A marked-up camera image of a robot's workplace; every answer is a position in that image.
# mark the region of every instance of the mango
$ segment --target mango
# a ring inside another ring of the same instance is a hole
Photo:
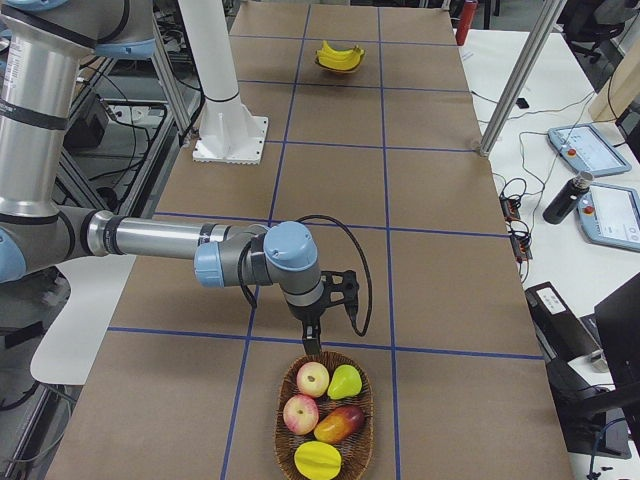
[[[362,390],[362,378],[356,367],[340,365],[333,372],[327,395],[331,400],[354,397]]]
[[[356,405],[345,405],[336,408],[327,415],[316,428],[313,435],[316,440],[336,444],[357,432],[364,425],[364,412]]]
[[[342,467],[342,456],[335,447],[315,441],[300,445],[293,461],[300,474],[309,480],[331,480]]]

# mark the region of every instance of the bunch of bananas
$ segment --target bunch of bananas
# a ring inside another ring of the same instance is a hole
[[[349,50],[335,50],[326,40],[322,48],[316,50],[316,63],[326,70],[336,73],[355,72],[364,58],[364,50],[355,45]]]

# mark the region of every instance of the black chair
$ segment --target black chair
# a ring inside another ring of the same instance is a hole
[[[569,0],[558,23],[564,26],[571,50],[596,63],[602,56],[596,49],[624,31],[625,22],[638,13],[637,4],[636,0]],[[576,43],[593,43],[593,46],[586,48]]]

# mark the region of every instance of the green pear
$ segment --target green pear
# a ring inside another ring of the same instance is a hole
[[[333,372],[327,395],[331,400],[353,397],[362,390],[362,379],[358,370],[351,365],[340,365]]]

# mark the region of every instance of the black cylinder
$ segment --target black cylinder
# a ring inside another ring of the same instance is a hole
[[[544,219],[557,225],[569,215],[585,193],[589,191],[589,186],[593,182],[593,175],[589,172],[579,172],[578,175],[569,180],[558,195],[551,201],[542,216]]]

